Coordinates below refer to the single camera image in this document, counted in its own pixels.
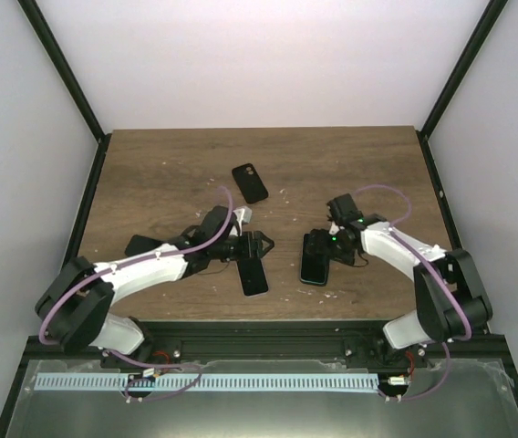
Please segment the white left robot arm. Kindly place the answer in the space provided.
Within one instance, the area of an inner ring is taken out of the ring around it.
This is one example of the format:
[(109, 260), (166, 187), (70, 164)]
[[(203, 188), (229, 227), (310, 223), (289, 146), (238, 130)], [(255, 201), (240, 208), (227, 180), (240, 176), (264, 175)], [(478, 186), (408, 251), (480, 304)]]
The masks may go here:
[(36, 302), (40, 342), (58, 345), (66, 354), (103, 349), (120, 354), (132, 368), (146, 367), (153, 358), (153, 336), (137, 318), (114, 315), (112, 306), (147, 288), (198, 275), (213, 260), (236, 264), (246, 296), (267, 292), (263, 258), (275, 243), (261, 231), (244, 230), (251, 216), (247, 206), (215, 206), (200, 224), (168, 241), (132, 236), (120, 260), (70, 259)]

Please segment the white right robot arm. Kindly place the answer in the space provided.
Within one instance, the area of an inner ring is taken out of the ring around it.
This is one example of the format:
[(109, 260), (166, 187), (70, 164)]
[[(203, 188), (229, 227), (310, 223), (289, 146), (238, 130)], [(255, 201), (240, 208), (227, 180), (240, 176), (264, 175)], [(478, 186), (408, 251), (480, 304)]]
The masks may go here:
[(492, 319), (491, 301), (468, 251), (425, 244), (382, 215), (362, 213), (349, 193), (326, 206), (330, 226), (304, 236), (303, 282), (323, 286), (330, 262), (355, 266), (358, 258), (375, 257), (414, 287), (415, 309), (386, 323), (384, 337), (372, 345), (378, 365), (394, 367), (414, 344), (468, 340)]

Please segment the black smartphone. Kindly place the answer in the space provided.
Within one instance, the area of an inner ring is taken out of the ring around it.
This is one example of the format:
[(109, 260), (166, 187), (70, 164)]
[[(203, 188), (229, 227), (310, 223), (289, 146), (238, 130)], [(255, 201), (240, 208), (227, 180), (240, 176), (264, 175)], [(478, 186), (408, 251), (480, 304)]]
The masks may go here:
[(139, 256), (148, 253), (179, 255), (186, 246), (182, 236), (176, 236), (169, 241), (161, 241), (144, 235), (134, 235), (129, 240), (124, 255), (127, 257)]

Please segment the purple edged smartphone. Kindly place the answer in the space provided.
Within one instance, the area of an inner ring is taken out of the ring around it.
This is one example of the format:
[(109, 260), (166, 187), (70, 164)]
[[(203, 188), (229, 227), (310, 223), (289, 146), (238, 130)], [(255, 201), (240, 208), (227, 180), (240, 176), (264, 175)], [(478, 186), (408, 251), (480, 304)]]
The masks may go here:
[(245, 297), (256, 297), (268, 292), (269, 286), (260, 258), (240, 260), (236, 265)]

